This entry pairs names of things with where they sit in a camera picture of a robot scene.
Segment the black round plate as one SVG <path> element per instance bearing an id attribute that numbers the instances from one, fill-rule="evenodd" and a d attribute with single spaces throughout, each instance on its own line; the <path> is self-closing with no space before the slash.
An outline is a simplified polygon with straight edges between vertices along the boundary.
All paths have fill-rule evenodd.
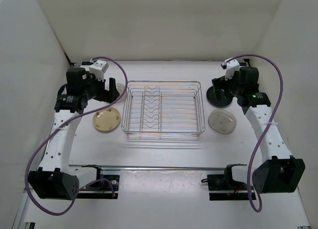
<path id="1" fill-rule="evenodd" d="M 206 92 L 208 102 L 217 108 L 225 108 L 232 103 L 232 98 L 226 98 L 223 91 L 215 92 L 213 86 L 209 87 Z"/>

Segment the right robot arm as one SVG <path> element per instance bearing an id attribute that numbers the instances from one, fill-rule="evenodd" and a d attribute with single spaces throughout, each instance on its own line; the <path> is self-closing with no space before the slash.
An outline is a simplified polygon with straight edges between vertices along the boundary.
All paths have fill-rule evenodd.
<path id="1" fill-rule="evenodd" d="M 225 76 L 212 80 L 216 100 L 236 97 L 238 105 L 260 140 L 262 164 L 251 169 L 246 165 L 229 165 L 223 177 L 224 185 L 235 189 L 240 183 L 250 184 L 258 193 L 294 192 L 304 173 L 305 163 L 294 158 L 271 119 L 273 110 L 266 93 L 259 91 L 259 72 L 254 67 L 232 67 L 223 64 Z"/>

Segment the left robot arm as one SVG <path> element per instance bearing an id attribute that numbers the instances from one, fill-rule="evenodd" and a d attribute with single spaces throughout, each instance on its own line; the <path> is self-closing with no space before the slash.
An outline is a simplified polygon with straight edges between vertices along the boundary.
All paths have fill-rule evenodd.
<path id="1" fill-rule="evenodd" d="M 55 110 L 54 136 L 46 144 L 45 154 L 36 170 L 28 174 L 28 183 L 41 199 L 73 200 L 79 189 L 88 184 L 99 189 L 104 184 L 97 168 L 85 166 L 70 170 L 69 159 L 82 113 L 91 99 L 113 102 L 119 97 L 116 80 L 109 78 L 105 88 L 107 66 L 68 69 L 66 84 L 58 91 Z"/>

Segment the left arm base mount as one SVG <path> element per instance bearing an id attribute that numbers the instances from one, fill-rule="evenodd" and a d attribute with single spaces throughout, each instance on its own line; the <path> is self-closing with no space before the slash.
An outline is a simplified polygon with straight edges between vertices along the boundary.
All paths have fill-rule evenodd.
<path id="1" fill-rule="evenodd" d="M 118 199 L 120 175 L 109 174 L 94 164 L 77 168 L 75 172 L 80 184 L 77 199 Z"/>

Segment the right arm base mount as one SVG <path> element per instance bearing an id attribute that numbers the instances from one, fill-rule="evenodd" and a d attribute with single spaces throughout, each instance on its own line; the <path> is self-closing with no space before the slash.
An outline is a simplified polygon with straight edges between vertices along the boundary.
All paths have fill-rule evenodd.
<path id="1" fill-rule="evenodd" d="M 207 184 L 210 201 L 248 201 L 246 184 L 227 180 L 224 174 L 208 174 L 201 183 Z"/>

